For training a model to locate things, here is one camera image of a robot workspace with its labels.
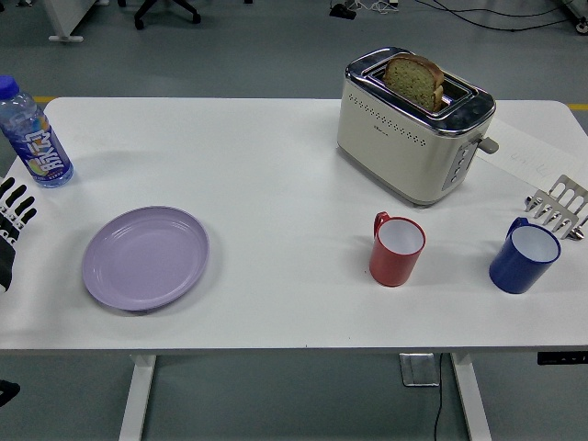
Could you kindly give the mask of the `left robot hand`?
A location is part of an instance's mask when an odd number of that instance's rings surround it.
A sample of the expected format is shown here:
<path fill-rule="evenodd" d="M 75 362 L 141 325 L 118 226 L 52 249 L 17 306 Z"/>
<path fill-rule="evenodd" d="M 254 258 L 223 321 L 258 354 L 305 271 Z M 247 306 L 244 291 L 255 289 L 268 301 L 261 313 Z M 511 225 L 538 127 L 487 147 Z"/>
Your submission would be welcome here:
<path fill-rule="evenodd" d="M 21 232 L 36 216 L 35 198 L 27 195 L 27 186 L 17 184 L 13 176 L 1 183 L 1 292 L 10 288 L 13 265 L 16 259 L 16 243 Z"/>

